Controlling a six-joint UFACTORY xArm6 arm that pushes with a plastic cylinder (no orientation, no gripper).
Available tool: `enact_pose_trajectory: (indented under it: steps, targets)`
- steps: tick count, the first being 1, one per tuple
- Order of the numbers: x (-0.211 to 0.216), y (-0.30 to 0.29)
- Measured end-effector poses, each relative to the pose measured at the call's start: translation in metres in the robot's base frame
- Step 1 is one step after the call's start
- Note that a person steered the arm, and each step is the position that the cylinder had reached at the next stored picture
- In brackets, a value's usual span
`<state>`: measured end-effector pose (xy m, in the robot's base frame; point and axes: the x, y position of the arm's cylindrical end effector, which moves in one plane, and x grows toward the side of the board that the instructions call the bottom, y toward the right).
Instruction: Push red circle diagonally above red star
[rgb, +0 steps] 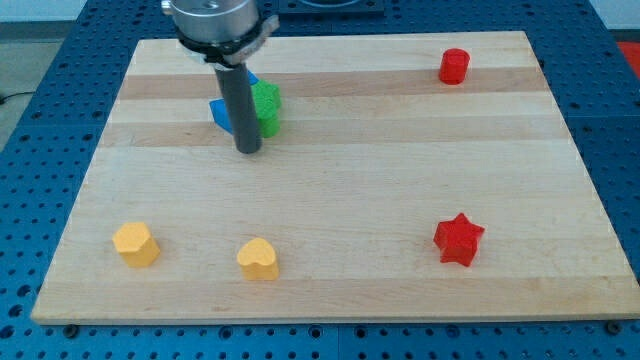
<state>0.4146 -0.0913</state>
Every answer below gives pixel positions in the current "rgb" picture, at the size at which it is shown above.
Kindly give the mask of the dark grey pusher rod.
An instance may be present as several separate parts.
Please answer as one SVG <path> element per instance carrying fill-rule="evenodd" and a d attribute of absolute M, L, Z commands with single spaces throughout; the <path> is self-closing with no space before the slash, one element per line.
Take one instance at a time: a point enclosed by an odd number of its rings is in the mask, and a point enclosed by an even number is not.
<path fill-rule="evenodd" d="M 255 103 L 244 63 L 233 67 L 214 65 L 220 92 L 225 102 L 236 149 L 253 154 L 262 146 L 262 135 Z"/>

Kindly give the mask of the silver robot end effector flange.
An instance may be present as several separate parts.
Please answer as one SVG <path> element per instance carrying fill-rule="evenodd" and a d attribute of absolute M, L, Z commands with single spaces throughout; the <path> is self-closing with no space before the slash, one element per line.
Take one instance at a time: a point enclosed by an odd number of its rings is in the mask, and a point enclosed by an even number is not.
<path fill-rule="evenodd" d="M 246 62 L 279 28 L 278 16 L 264 17 L 255 0 L 162 0 L 161 9 L 185 48 L 223 66 Z"/>

